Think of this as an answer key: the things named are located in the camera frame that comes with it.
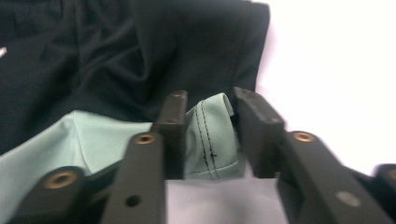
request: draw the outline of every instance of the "black cloth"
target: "black cloth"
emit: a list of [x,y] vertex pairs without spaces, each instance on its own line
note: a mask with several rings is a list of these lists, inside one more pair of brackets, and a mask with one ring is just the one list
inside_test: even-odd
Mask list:
[[233,102],[254,91],[269,17],[236,0],[0,0],[0,154],[73,110],[154,121],[172,91]]

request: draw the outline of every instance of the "pale green cloth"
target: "pale green cloth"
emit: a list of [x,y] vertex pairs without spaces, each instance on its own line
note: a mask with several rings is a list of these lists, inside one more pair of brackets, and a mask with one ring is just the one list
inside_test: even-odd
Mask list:
[[[187,113],[186,178],[218,179],[240,174],[238,142],[225,94],[212,96]],[[124,122],[74,111],[0,157],[0,223],[47,172],[62,166],[94,174],[123,157],[130,137],[151,123]]]

